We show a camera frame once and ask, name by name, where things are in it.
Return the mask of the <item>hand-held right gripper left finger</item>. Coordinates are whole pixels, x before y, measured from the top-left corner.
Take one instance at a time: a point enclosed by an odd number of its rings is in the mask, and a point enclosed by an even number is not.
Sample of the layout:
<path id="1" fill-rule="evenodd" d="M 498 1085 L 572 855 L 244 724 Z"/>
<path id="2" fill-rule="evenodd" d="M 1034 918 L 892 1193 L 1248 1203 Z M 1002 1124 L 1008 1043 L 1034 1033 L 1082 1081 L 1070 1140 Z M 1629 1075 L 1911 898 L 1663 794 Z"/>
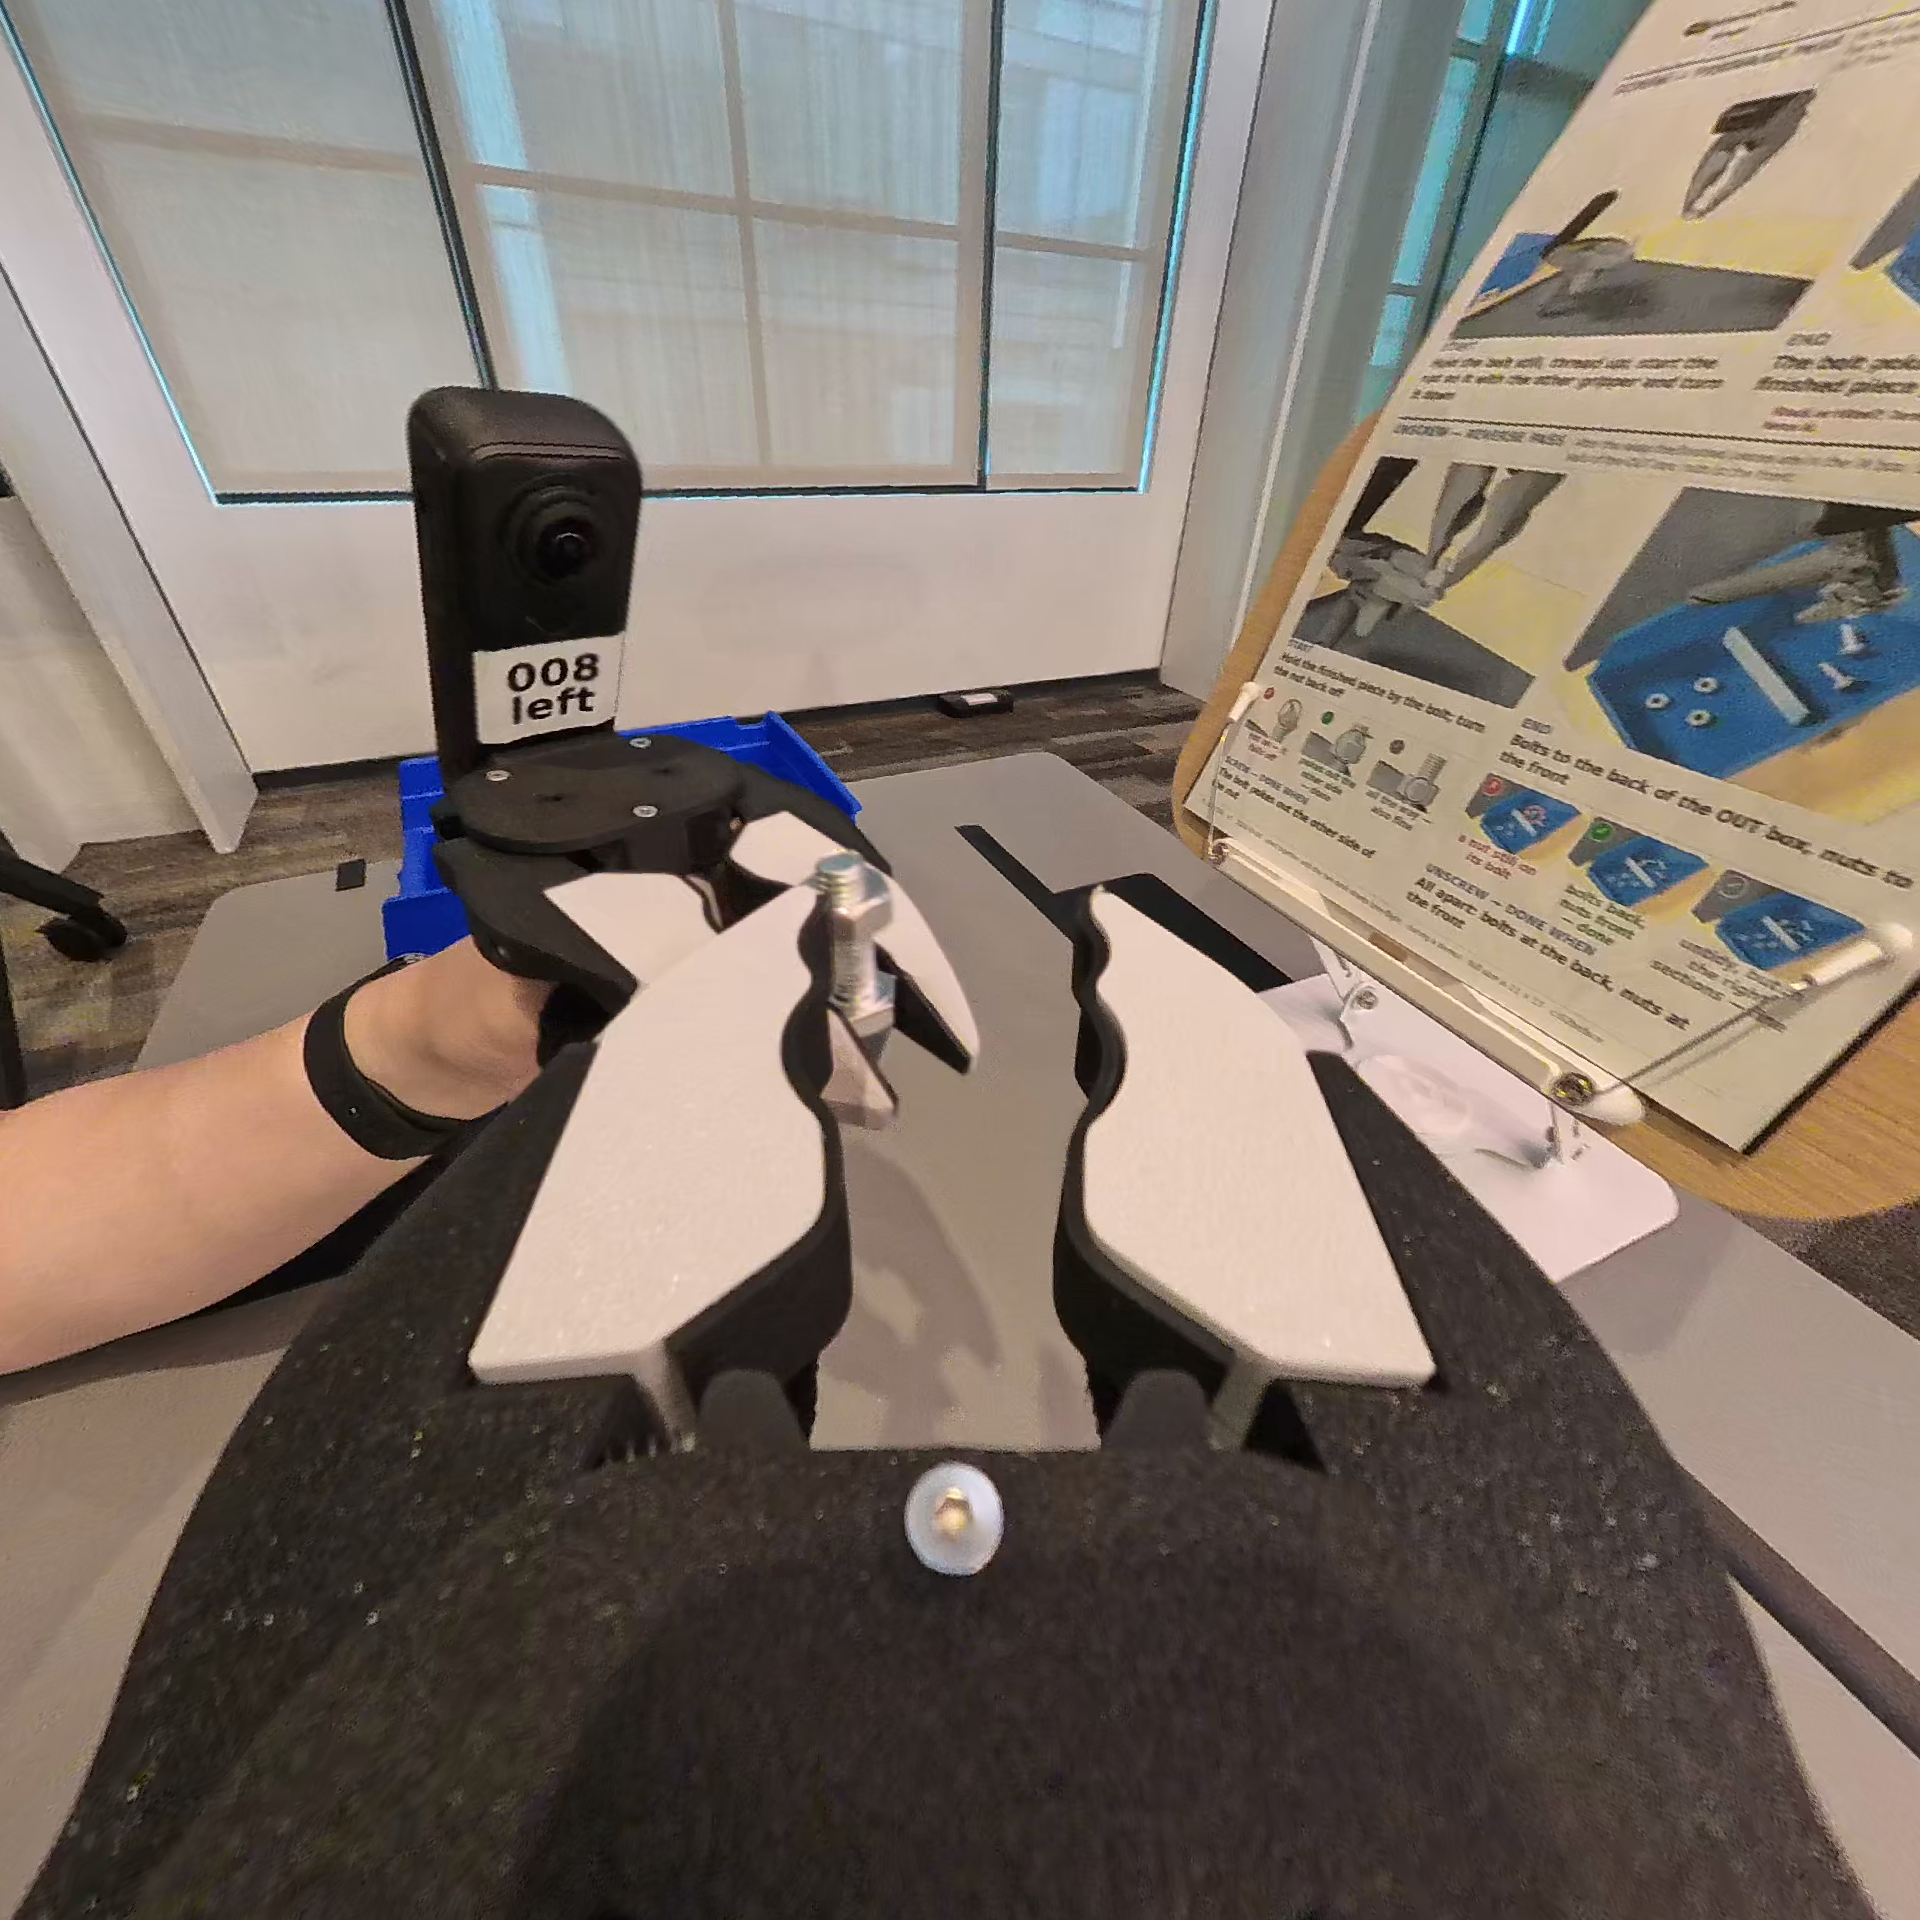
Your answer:
<path id="1" fill-rule="evenodd" d="M 631 1379 L 690 1436 L 713 1379 L 818 1371 L 847 1318 L 821 898 L 786 886 L 600 1031 L 469 1367 Z"/>

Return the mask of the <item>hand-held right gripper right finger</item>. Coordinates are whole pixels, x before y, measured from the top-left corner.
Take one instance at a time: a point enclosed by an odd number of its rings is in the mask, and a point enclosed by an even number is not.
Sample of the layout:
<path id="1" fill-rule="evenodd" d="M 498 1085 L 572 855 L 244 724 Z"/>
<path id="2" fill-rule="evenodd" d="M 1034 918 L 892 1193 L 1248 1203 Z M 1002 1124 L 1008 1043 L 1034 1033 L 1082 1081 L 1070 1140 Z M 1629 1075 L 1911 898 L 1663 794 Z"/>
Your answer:
<path id="1" fill-rule="evenodd" d="M 1309 1052 L 1222 963 L 1112 886 L 1071 913 L 1078 1013 L 1053 1307 L 1094 1431 L 1272 1437 L 1300 1386 L 1437 1365 Z"/>

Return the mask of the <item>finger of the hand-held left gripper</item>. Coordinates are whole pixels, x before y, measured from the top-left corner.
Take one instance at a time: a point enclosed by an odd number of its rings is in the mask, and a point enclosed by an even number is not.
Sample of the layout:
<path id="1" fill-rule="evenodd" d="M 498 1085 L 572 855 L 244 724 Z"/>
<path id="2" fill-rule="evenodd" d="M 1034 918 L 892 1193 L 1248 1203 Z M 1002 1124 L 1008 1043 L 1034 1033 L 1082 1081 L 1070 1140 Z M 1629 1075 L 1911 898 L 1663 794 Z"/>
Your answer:
<path id="1" fill-rule="evenodd" d="M 879 935 L 879 961 L 895 980 L 892 1036 L 910 1041 L 953 1071 L 970 1071 L 977 1033 L 953 963 L 905 884 L 849 822 L 829 833 L 799 813 L 762 813 L 741 826 L 728 853 L 728 871 L 762 895 L 788 886 L 813 891 L 816 861 L 841 851 L 866 859 L 894 889 L 895 917 Z"/>
<path id="2" fill-rule="evenodd" d="M 544 891 L 556 983 L 575 994 L 642 994 L 720 937 L 713 902 L 687 878 L 598 871 Z"/>

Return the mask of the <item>silver hex bolt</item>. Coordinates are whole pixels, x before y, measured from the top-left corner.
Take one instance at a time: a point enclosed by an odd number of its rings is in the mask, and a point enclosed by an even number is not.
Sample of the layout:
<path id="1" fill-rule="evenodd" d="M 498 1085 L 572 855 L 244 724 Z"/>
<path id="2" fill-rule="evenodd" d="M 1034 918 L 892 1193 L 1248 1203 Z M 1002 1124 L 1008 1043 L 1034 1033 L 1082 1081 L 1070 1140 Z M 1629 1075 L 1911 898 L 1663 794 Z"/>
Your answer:
<path id="1" fill-rule="evenodd" d="M 812 873 L 842 873 L 871 868 L 849 851 L 823 855 Z M 845 1124 L 864 1131 L 885 1131 L 895 1122 L 895 1093 L 879 1071 L 879 1057 L 895 1029 L 895 980 L 879 961 L 876 941 L 852 940 L 834 932 L 826 915 L 823 923 L 829 935 L 829 1046 L 832 1069 L 823 1101 Z"/>

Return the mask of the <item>blue plastic bin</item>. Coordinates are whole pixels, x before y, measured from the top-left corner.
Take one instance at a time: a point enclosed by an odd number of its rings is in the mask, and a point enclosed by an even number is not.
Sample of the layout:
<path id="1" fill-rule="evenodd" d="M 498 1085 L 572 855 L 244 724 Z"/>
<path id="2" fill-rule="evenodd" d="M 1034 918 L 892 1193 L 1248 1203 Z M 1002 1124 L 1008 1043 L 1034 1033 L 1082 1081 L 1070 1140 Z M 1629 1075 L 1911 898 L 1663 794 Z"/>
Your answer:
<path id="1" fill-rule="evenodd" d="M 754 717 L 716 715 L 670 726 L 621 729 L 620 735 L 678 735 L 722 751 L 768 777 L 796 785 L 849 820 L 860 813 L 860 802 L 842 779 L 775 710 Z M 431 751 L 400 758 L 402 855 L 393 891 L 378 907 L 389 961 L 442 950 L 469 932 L 466 913 L 433 865 L 438 830 L 433 828 L 431 811 L 440 802 L 440 796 L 440 764 Z"/>

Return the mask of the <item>person's left forearm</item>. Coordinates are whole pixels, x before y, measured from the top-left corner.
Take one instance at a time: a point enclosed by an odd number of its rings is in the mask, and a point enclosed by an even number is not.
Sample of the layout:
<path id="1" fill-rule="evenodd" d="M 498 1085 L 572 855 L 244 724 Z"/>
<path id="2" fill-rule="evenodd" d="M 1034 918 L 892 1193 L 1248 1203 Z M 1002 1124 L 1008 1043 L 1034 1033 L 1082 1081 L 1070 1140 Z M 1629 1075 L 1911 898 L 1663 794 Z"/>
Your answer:
<path id="1" fill-rule="evenodd" d="M 416 1166 L 322 1110 L 303 1022 L 7 1110 L 1 1371 L 214 1306 Z"/>

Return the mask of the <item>person's left hand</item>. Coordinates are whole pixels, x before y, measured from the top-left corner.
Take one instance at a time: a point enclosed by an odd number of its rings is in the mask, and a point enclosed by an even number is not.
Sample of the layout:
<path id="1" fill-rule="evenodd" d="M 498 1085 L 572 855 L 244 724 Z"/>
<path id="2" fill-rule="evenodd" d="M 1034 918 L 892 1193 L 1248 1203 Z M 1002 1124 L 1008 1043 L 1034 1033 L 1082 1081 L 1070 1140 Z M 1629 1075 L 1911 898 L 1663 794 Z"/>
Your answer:
<path id="1" fill-rule="evenodd" d="M 405 1108 L 477 1121 L 537 1079 L 549 994 L 461 940 L 357 987 L 343 1041 L 351 1066 Z"/>

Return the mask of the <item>white page holder bar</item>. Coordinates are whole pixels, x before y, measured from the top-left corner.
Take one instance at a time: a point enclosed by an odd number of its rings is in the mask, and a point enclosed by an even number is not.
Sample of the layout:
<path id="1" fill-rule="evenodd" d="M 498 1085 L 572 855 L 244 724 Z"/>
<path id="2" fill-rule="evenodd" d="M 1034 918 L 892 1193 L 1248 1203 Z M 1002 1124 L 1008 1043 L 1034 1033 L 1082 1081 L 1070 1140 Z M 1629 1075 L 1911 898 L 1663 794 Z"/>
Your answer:
<path id="1" fill-rule="evenodd" d="M 1334 953 L 1348 971 L 1397 994 L 1576 1121 L 1624 1129 L 1647 1115 L 1642 1094 L 1631 1085 L 1604 1076 L 1596 1062 L 1548 1037 L 1541 1026 L 1509 1013 L 1473 986 L 1378 937 L 1261 853 L 1231 837 L 1216 837 L 1207 857 L 1248 894 L 1281 913 L 1317 946 Z"/>

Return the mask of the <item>black wristband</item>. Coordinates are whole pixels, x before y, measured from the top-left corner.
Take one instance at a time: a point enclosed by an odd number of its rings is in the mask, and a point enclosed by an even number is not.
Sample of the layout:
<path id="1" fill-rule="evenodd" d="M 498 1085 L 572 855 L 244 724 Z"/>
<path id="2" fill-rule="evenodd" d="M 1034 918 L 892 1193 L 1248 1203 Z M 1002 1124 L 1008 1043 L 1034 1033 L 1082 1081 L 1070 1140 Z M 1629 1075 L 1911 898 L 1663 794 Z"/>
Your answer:
<path id="1" fill-rule="evenodd" d="M 362 1075 L 351 1059 L 344 1036 L 351 996 L 418 961 L 423 961 L 418 953 L 389 961 L 327 996 L 303 1022 L 301 1066 L 311 1094 L 349 1142 L 378 1162 L 431 1162 L 455 1150 L 494 1117 L 492 1110 L 457 1121 L 412 1108 Z"/>

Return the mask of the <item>large paned window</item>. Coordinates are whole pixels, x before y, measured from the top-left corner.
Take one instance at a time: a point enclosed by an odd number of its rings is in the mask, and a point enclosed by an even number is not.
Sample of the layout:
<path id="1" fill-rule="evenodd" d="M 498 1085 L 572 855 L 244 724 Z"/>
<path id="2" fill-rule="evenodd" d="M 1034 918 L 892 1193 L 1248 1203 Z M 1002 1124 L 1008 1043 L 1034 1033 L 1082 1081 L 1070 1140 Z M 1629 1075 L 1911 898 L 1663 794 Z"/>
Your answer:
<path id="1" fill-rule="evenodd" d="M 668 497 L 1133 492 L 1207 4 L 20 3 L 5 54 L 224 506 L 453 381 Z"/>

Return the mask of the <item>printed instruction sheet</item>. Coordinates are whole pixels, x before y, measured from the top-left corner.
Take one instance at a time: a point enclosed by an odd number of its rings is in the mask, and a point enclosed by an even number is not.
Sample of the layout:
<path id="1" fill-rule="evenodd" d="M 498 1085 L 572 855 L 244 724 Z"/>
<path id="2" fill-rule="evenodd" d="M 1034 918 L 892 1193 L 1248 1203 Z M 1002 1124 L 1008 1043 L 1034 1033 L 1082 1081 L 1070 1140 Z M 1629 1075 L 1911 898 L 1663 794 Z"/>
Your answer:
<path id="1" fill-rule="evenodd" d="M 1645 4 L 1380 403 L 1207 822 L 1740 1154 L 1916 998 L 1916 4 Z"/>

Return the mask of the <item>tall glass window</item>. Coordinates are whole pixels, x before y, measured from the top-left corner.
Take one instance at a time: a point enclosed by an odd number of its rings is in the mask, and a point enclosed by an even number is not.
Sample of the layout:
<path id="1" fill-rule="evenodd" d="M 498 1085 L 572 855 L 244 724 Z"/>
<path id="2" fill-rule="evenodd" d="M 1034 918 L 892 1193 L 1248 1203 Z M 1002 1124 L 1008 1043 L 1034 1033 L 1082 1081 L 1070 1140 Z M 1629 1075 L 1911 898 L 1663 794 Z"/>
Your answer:
<path id="1" fill-rule="evenodd" d="M 1480 141 L 1494 114 L 1497 89 L 1509 60 L 1534 44 L 1542 12 L 1552 12 L 1552 4 L 1465 3 L 1457 7 L 1437 106 L 1360 389 L 1362 414 L 1370 414 L 1392 394 L 1432 316 L 1449 300 L 1455 238 Z"/>

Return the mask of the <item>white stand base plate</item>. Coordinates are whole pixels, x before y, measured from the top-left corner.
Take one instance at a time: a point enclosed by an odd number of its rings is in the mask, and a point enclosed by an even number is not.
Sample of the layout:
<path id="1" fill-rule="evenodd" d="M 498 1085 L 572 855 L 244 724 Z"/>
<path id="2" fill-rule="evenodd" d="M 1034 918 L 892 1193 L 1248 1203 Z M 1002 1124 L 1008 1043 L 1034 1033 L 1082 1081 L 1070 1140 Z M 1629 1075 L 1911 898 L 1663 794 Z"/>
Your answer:
<path id="1" fill-rule="evenodd" d="M 1261 998 L 1352 1068 L 1549 1283 L 1674 1220 L 1663 1177 L 1389 989 L 1309 975 Z"/>

